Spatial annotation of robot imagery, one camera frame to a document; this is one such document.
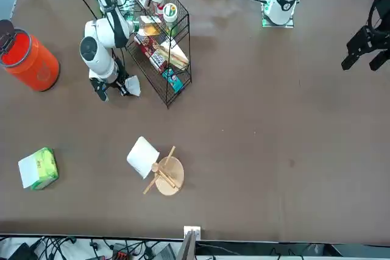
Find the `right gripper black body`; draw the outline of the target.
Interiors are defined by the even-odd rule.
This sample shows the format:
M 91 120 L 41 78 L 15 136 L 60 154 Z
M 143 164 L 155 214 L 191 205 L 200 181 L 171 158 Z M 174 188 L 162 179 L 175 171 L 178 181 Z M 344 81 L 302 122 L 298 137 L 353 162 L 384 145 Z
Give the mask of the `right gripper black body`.
M 126 79 L 129 78 L 129 74 L 127 73 L 122 61 L 118 57 L 115 57 L 114 61 L 118 66 L 118 77 L 115 80 L 115 83 L 117 86 L 125 86 Z

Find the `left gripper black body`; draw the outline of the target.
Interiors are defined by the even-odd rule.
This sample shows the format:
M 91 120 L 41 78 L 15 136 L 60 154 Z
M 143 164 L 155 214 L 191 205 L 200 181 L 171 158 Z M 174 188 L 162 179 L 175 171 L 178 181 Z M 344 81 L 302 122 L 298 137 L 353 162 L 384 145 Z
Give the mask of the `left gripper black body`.
M 373 33 L 368 26 L 363 26 L 347 43 L 348 55 L 354 57 L 385 49 L 389 49 L 389 37 Z

